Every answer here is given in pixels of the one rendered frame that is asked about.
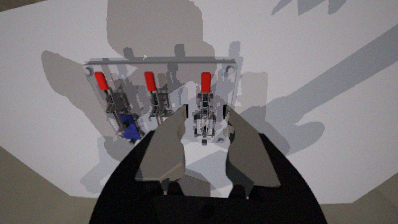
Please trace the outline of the dark blue flat plate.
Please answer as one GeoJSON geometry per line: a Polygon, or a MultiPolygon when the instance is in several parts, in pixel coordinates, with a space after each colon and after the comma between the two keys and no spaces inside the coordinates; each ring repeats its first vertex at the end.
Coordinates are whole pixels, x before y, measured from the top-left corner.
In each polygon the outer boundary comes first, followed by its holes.
{"type": "Polygon", "coordinates": [[[142,137],[140,137],[140,130],[138,128],[136,120],[134,120],[133,113],[126,113],[126,114],[121,114],[119,113],[120,118],[122,122],[127,122],[129,126],[126,128],[126,132],[123,133],[125,139],[135,139],[135,140],[141,140],[142,137]]]}

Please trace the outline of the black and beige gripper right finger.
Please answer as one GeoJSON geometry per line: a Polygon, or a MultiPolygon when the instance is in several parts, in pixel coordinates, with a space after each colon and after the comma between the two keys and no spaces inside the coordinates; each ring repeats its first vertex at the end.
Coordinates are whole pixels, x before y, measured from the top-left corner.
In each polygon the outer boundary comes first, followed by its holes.
{"type": "Polygon", "coordinates": [[[266,135],[227,104],[223,105],[223,119],[232,144],[226,176],[245,188],[246,198],[270,206],[293,224],[328,224],[304,178],[266,135]]]}

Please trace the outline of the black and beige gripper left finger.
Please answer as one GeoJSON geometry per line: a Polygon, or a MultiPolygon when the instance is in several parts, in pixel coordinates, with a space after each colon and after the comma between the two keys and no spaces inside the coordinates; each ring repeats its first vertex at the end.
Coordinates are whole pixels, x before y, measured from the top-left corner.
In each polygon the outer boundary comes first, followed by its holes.
{"type": "Polygon", "coordinates": [[[185,174],[181,139],[187,118],[188,104],[184,104],[130,151],[106,182],[89,224],[115,224],[142,201],[167,195],[169,183],[185,174]]]}

